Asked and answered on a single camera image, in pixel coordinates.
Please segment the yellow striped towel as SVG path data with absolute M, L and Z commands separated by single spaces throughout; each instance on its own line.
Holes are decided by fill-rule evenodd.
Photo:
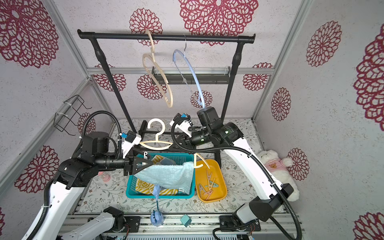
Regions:
M 156 155 L 152 158 L 152 161 L 157 165 L 175 165 L 176 163 L 166 157 Z M 155 185 L 137 179 L 135 191 L 144 195 L 153 195 Z M 175 196 L 178 193 L 177 189 L 166 189 L 160 187 L 160 196 Z

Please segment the beige plastic hanger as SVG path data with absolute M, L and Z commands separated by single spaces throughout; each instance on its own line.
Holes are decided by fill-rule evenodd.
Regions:
M 155 140 L 151 140 L 151 141 L 141 141 L 139 144 L 147 149 L 150 149 L 150 150 L 156 150 L 156 151 L 162 151 L 162 150 L 167 150 L 169 149 L 173 143 L 172 142 L 166 142 L 166 141 L 160 141 L 159 140 L 159 136 L 161 136 L 165 130 L 166 130 L 166 126 L 165 126 L 165 123 L 160 120 L 160 119 L 157 119 L 157 118 L 154 118 L 154 119 L 151 119 L 149 122 L 148 122 L 148 129 L 151 128 L 151 124 L 153 122 L 158 122 L 161 124 L 162 126 L 162 129 L 156 133 L 155 135 Z M 154 147 L 154 146 L 150 146 L 148 144 L 163 144 L 164 146 L 163 147 Z M 200 165 L 197 165 L 197 158 L 200 158 L 202 161 L 203 161 L 203 164 L 200 164 Z M 199 168 L 202 168 L 203 166 L 206 166 L 208 167 L 208 169 L 210 169 L 210 165 L 207 163 L 207 161 L 198 153 L 195 153 L 194 154 L 194 169 L 199 169 Z

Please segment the teal plain towel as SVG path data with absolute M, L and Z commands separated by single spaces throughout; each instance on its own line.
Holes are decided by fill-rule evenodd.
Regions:
M 194 176 L 193 162 L 182 165 L 152 165 L 135 174 L 135 177 L 165 189 L 182 190 L 189 195 Z

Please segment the peach pink clothespin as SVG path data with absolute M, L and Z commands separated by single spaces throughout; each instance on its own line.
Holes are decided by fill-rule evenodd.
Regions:
M 212 172 L 208 172 L 207 171 L 207 180 L 208 180 L 208 182 L 211 181 L 212 174 L 213 174 Z

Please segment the grey clothespin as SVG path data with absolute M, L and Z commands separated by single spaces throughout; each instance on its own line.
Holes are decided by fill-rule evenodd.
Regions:
M 205 190 L 205 188 L 201 184 L 199 184 L 199 193 L 201 196 L 207 194 L 207 191 Z

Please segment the orange clothespin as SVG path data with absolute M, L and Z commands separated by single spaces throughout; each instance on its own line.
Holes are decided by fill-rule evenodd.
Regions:
M 213 188 L 218 188 L 218 187 L 219 187 L 219 185 L 214 183 L 214 182 L 212 182 L 211 184 L 205 185 L 204 186 L 205 194 L 206 193 L 212 193 Z

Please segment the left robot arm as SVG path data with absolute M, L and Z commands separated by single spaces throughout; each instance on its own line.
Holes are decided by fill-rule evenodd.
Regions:
M 135 175 L 154 164 L 150 160 L 129 156 L 131 149 L 141 142 L 141 136 L 132 131 L 127 134 L 119 132 L 114 142 L 115 151 L 109 153 L 111 138 L 108 133 L 86 133 L 88 124 L 97 115 L 109 116 L 121 129 L 117 118 L 110 112 L 96 111 L 89 115 L 72 157 L 62 162 L 54 177 L 48 181 L 44 189 L 44 204 L 23 237 L 25 240 L 92 240 L 106 231 L 119 233 L 125 230 L 127 222 L 124 213 L 108 207 L 73 232 L 59 234 L 75 201 L 99 172 L 122 169 L 124 176 Z

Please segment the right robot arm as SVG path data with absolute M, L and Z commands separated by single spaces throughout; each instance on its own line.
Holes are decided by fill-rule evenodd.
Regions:
M 234 123 L 224 124 L 215 108 L 206 107 L 197 112 L 201 126 L 191 123 L 189 115 L 176 114 L 171 120 L 171 136 L 173 144 L 188 153 L 210 153 L 223 151 L 240 167 L 254 187 L 257 197 L 243 204 L 230 218 L 225 227 L 215 228 L 213 236 L 218 239 L 217 232 L 233 232 L 245 230 L 259 221 L 271 220 L 289 240 L 303 238 L 300 221 L 294 212 L 288 197 L 293 193 L 290 184 L 277 180 L 253 152 L 244 134 Z M 273 214 L 280 207 L 292 216 L 296 236 L 289 234 L 274 218 Z

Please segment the teal plastic basket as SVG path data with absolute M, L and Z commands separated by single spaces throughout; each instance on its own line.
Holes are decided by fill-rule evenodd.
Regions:
M 186 153 L 149 153 L 151 156 L 151 161 L 152 158 L 156 155 L 160 155 L 163 157 L 166 157 L 168 159 L 171 159 L 174 161 L 176 164 L 175 165 L 182 165 L 185 162 L 193 162 L 194 163 L 194 156 L 189 155 Z M 127 190 L 126 190 L 126 195 L 128 198 L 131 199 L 154 199 L 154 195 L 144 195 L 139 192 L 135 191 L 137 183 L 137 178 L 135 175 L 129 177 L 129 181 L 127 183 Z M 178 193 L 175 196 L 159 196 L 160 199 L 190 199 L 195 195 L 195 169 L 194 169 L 194 176 L 193 176 L 193 181 L 191 185 L 191 192 L 189 195 L 184 194 L 182 190 L 178 190 Z

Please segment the yellow plastic tray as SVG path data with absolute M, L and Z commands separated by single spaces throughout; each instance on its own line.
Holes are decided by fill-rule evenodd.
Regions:
M 208 167 L 206 167 L 205 165 L 202 168 L 195 169 L 195 185 L 197 189 L 197 195 L 203 203 L 213 203 L 221 201 L 225 199 L 228 194 L 226 182 L 221 172 L 221 168 L 218 162 L 213 159 L 207 159 L 206 161 L 210 165 L 210 169 L 208 169 Z M 199 184 L 201 184 L 203 187 L 205 185 L 211 184 L 211 181 L 208 182 L 207 180 L 207 171 L 213 173 L 211 181 L 215 178 L 215 183 L 218 184 L 219 187 L 213 188 L 212 195 L 207 201 L 205 201 L 199 193 Z

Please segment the small teal cube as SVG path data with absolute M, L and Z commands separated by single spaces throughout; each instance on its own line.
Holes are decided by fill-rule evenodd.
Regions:
M 183 215 L 180 221 L 184 227 L 188 227 L 191 224 L 192 219 L 188 215 Z

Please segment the white teddy bear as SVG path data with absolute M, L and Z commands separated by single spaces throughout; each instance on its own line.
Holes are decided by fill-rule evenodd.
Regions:
M 288 197 L 288 201 L 297 201 L 300 197 L 300 191 L 288 170 L 294 164 L 292 158 L 286 157 L 281 159 L 278 153 L 273 150 L 261 151 L 257 154 L 257 157 L 277 180 L 283 184 L 290 184 L 293 187 L 294 191 Z

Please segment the black clothes rack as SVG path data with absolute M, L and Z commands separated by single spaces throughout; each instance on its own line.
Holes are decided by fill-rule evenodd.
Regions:
M 113 88 L 115 95 L 122 107 L 123 112 L 129 123 L 132 119 L 128 113 L 122 96 L 117 88 L 116 82 L 111 73 L 110 67 L 107 63 L 107 58 L 101 49 L 98 39 L 113 39 L 113 40 L 149 40 L 153 42 L 157 41 L 185 41 L 185 42 L 224 42 L 224 43 L 237 43 L 237 48 L 232 61 L 232 68 L 230 71 L 230 80 L 225 97 L 225 102 L 222 110 L 222 116 L 218 117 L 216 110 L 213 107 L 202 108 L 198 111 L 198 117 L 202 124 L 199 128 L 192 128 L 192 132 L 203 130 L 209 137 L 209 143 L 194 147 L 193 150 L 183 150 L 175 145 L 176 140 L 185 139 L 187 136 L 185 133 L 181 133 L 178 137 L 175 134 L 175 127 L 177 124 L 186 120 L 186 118 L 179 118 L 175 120 L 175 123 L 171 126 L 171 131 L 168 133 L 172 137 L 173 145 L 171 147 L 189 153 L 211 153 L 218 151 L 225 151 L 234 160 L 239 160 L 241 157 L 246 156 L 256 161 L 256 155 L 248 150 L 248 142 L 244 138 L 243 133 L 234 124 L 223 125 L 223 119 L 226 114 L 230 95 L 232 92 L 234 79 L 237 74 L 239 65 L 242 59 L 242 51 L 245 44 L 252 44 L 255 41 L 255 36 L 238 36 L 238 37 L 226 37 L 226 36 L 185 36 L 185 35 L 151 35 L 147 32 L 144 35 L 134 34 L 111 34 L 111 33 L 94 33 L 94 32 L 82 32 L 78 30 L 78 35 L 81 39 L 87 39 L 91 42 L 95 55 L 100 62 L 107 78 Z

